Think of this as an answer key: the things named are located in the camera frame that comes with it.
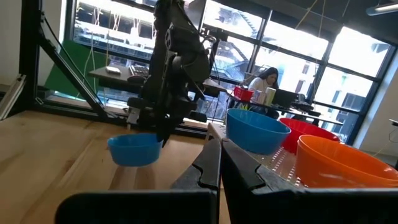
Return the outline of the red plastic mini bowl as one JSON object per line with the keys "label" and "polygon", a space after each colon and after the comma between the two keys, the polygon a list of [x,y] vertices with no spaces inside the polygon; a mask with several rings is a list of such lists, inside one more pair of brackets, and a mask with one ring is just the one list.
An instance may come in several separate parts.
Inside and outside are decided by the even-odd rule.
{"label": "red plastic mini bowl", "polygon": [[318,136],[321,138],[340,142],[340,138],[337,135],[325,129],[319,128],[318,126],[315,126],[313,124],[290,118],[281,118],[279,121],[291,129],[291,133],[282,143],[282,147],[292,154],[297,153],[297,141],[301,135]]}

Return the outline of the blue plastic mini bowl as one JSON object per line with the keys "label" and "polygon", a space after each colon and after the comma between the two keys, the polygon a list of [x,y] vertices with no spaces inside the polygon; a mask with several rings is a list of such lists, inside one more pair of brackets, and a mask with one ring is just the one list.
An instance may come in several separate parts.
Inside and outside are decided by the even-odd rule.
{"label": "blue plastic mini bowl", "polygon": [[139,167],[155,162],[160,156],[163,141],[156,134],[123,134],[107,141],[113,161],[119,166]]}
{"label": "blue plastic mini bowl", "polygon": [[292,130],[280,121],[249,110],[227,110],[226,137],[245,151],[275,153]]}

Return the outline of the person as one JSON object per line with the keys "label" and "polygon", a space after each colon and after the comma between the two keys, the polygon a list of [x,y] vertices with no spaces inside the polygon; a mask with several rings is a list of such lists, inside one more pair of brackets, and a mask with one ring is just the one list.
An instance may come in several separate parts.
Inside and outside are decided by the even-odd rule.
{"label": "person", "polygon": [[[276,69],[275,67],[270,67],[267,70],[264,70],[256,78],[254,78],[249,84],[248,89],[252,91],[255,90],[266,91],[266,89],[270,87],[277,90],[279,89],[279,84],[277,82],[278,77],[279,77],[278,69]],[[279,113],[272,109],[266,109],[258,106],[251,106],[249,110],[259,114],[266,115],[273,119],[278,119],[279,117]]]}

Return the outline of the grey desk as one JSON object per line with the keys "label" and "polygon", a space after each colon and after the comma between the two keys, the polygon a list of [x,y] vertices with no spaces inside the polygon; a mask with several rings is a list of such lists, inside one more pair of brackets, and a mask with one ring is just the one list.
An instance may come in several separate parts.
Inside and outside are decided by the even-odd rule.
{"label": "grey desk", "polygon": [[[138,77],[133,78],[131,82],[127,79],[131,77],[131,70],[127,67],[122,67],[119,65],[113,65],[113,67],[118,68],[121,71],[121,74],[108,73],[105,67],[90,71],[88,73],[89,77],[93,77],[98,79],[99,86],[112,88],[115,90],[128,91],[130,93],[140,93],[141,88],[144,84],[145,78]],[[207,96],[216,97],[219,95],[219,92],[225,92],[227,94],[231,94],[231,90],[227,90],[219,85],[212,79],[207,79],[203,82],[203,93]]]}

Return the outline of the black laptop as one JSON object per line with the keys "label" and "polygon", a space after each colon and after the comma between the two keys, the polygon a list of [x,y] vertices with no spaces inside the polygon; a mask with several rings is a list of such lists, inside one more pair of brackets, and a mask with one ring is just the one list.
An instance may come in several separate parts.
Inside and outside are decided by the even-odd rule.
{"label": "black laptop", "polygon": [[297,97],[297,93],[277,89],[272,100],[272,105],[278,106],[280,108],[289,109],[291,107],[291,104],[297,99]]}

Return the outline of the silver metal bracket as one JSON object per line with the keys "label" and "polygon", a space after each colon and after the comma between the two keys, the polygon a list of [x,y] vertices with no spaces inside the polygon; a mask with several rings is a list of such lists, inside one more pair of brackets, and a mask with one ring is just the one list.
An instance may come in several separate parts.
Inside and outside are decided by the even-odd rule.
{"label": "silver metal bracket", "polygon": [[19,74],[0,101],[0,121],[7,118],[12,107],[22,93],[26,83],[26,75]]}

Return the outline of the orange plastic mini bowl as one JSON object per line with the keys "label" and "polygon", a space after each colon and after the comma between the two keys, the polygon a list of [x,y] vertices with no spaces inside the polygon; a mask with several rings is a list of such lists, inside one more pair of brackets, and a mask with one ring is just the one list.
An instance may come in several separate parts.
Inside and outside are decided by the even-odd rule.
{"label": "orange plastic mini bowl", "polygon": [[398,188],[398,170],[356,148],[312,135],[297,140],[296,176],[310,188]]}

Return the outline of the black window frame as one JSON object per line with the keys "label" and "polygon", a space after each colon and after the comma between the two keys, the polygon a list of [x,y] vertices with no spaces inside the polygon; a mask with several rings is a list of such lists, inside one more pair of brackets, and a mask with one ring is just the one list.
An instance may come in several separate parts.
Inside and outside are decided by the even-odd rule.
{"label": "black window frame", "polygon": [[391,51],[388,40],[340,26],[329,31],[261,7],[253,14],[244,0],[66,0],[67,38],[89,51],[89,66],[123,65],[152,69],[157,55],[156,7],[177,2],[178,16],[204,41],[208,71],[229,85],[250,80],[269,67],[279,71],[279,85],[312,99],[336,124],[328,129],[352,143]]}

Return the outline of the dark desk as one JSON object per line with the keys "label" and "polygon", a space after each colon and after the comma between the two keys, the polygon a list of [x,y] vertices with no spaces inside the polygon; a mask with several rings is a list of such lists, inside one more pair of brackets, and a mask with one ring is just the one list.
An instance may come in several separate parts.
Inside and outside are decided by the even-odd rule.
{"label": "dark desk", "polygon": [[320,121],[323,121],[323,122],[326,122],[326,123],[332,123],[332,124],[340,125],[340,126],[343,125],[342,122],[339,122],[339,121],[337,121],[335,119],[331,119],[331,118],[328,118],[328,117],[325,117],[325,116],[322,116],[322,115],[320,115],[320,116],[312,116],[312,115],[309,115],[308,113],[303,113],[303,112],[301,112],[299,110],[296,110],[296,109],[293,109],[293,108],[285,110],[283,108],[278,108],[278,107],[275,107],[275,106],[260,105],[260,104],[252,103],[252,102],[249,102],[249,101],[242,101],[240,98],[235,97],[233,95],[233,92],[229,91],[229,90],[226,92],[226,94],[230,98],[232,98],[234,101],[237,101],[238,103],[244,103],[244,104],[248,104],[248,105],[252,105],[252,106],[259,106],[259,107],[267,108],[267,109],[273,109],[273,110],[276,110],[276,111],[280,111],[281,113],[293,114],[294,116],[298,116],[299,118],[311,118],[311,119],[313,119],[312,124],[314,124],[316,126],[319,125]]}

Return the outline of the black aluminium table frame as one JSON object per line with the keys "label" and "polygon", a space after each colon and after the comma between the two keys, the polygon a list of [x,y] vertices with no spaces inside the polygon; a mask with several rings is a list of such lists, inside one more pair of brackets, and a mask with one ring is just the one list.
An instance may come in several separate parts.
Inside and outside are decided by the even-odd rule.
{"label": "black aluminium table frame", "polygon": [[121,123],[122,118],[105,110],[93,91],[85,86],[78,75],[67,65],[55,46],[44,34],[42,23],[46,20],[42,11],[42,0],[21,0],[21,41],[19,72],[26,75],[26,83],[21,100],[25,108],[38,108],[36,103],[37,81],[39,76],[39,52],[44,50],[55,65],[91,106],[95,120],[105,123]]}

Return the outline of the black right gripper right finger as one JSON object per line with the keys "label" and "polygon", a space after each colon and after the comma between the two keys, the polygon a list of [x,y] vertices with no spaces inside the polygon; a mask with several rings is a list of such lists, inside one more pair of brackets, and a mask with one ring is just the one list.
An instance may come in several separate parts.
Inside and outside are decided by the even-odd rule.
{"label": "black right gripper right finger", "polygon": [[221,147],[232,224],[398,224],[398,189],[301,189],[232,141]]}

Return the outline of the black computer keyboard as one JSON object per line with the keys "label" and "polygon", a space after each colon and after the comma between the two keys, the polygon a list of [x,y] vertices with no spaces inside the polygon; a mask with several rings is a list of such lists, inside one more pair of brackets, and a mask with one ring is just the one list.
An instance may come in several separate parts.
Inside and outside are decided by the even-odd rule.
{"label": "black computer keyboard", "polygon": [[139,66],[139,65],[131,65],[129,67],[129,71],[132,76],[142,76],[148,77],[149,76],[149,69],[147,67]]}

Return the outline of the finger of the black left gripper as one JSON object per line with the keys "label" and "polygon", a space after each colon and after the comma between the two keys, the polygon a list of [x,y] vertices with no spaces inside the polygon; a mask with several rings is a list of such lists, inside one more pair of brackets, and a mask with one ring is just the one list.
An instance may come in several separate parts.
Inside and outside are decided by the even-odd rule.
{"label": "finger of the black left gripper", "polygon": [[157,141],[161,142],[162,147],[164,147],[169,140],[171,132],[173,131],[173,125],[170,123],[158,123],[155,127]]}

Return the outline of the green panel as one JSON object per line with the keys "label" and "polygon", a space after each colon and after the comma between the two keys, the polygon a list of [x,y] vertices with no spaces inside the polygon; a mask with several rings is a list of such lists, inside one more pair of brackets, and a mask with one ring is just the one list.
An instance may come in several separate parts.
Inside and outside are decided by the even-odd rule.
{"label": "green panel", "polygon": [[[65,40],[63,42],[63,47],[68,52],[76,67],[74,67],[71,61],[67,58],[65,52],[60,52],[60,56],[75,72],[75,74],[78,75],[78,78],[84,82],[85,86],[87,88],[89,86],[92,87],[96,92],[102,91],[103,88],[99,87],[99,80],[97,78],[89,77],[88,73],[104,67],[106,55],[99,52],[91,53],[91,49],[89,47],[80,45],[72,40]],[[78,90],[56,65],[52,67],[44,87],[71,97],[83,99],[83,96],[79,94]]]}

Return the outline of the ceiling light tube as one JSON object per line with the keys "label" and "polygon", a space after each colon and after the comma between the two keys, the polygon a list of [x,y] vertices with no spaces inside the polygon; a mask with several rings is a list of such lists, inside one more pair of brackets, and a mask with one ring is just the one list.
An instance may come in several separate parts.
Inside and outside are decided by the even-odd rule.
{"label": "ceiling light tube", "polygon": [[378,16],[382,14],[388,14],[398,12],[398,2],[392,2],[389,4],[377,5],[366,9],[366,14],[369,16]]}

